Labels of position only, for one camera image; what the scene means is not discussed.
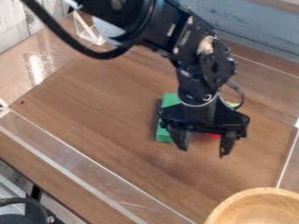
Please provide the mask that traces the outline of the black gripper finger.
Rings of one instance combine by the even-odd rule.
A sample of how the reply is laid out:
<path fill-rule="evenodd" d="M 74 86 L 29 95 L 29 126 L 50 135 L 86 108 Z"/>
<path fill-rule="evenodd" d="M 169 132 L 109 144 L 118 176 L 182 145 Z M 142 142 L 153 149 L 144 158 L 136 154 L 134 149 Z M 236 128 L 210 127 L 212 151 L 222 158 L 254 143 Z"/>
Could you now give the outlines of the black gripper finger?
<path fill-rule="evenodd" d="M 220 137 L 220 143 L 218 143 L 218 157 L 220 158 L 222 158 L 230 153 L 236 140 L 237 140 L 237 134 L 234 131 L 226 132 Z"/>
<path fill-rule="evenodd" d="M 166 128 L 170 139 L 181 151 L 186 151 L 190 141 L 190 133 L 184 127 L 169 125 Z"/>

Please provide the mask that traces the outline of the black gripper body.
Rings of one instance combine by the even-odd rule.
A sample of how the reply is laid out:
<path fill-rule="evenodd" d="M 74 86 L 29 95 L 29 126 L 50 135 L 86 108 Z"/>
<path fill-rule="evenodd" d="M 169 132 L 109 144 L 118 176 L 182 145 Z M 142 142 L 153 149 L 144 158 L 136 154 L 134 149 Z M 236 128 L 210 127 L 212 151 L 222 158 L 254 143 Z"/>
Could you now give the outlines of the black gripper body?
<path fill-rule="evenodd" d="M 157 112 L 162 128 L 169 125 L 184 127 L 189 132 L 213 133 L 222 136 L 226 132 L 234 131 L 237 139 L 248 135 L 249 117 L 229 107 L 220 98 L 200 107 L 188 107 L 180 101 L 178 104 L 160 108 Z"/>

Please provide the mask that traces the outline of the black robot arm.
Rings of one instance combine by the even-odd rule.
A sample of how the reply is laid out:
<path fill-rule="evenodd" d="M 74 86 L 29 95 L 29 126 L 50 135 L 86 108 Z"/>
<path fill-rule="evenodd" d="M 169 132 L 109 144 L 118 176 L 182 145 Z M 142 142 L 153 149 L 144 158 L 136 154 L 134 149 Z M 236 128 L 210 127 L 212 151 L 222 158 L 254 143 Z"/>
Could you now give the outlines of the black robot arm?
<path fill-rule="evenodd" d="M 86 48 L 35 0 L 21 0 L 63 43 L 90 58 L 112 60 L 140 45 L 169 60 L 180 102 L 158 110 L 160 127 L 182 151 L 192 132 L 218 135 L 218 154 L 226 156 L 234 142 L 248 135 L 249 117 L 220 96 L 224 86 L 240 90 L 230 80 L 237 62 L 212 25 L 176 0 L 63 1 L 92 16 L 102 39 L 114 46 L 112 50 L 96 52 Z"/>

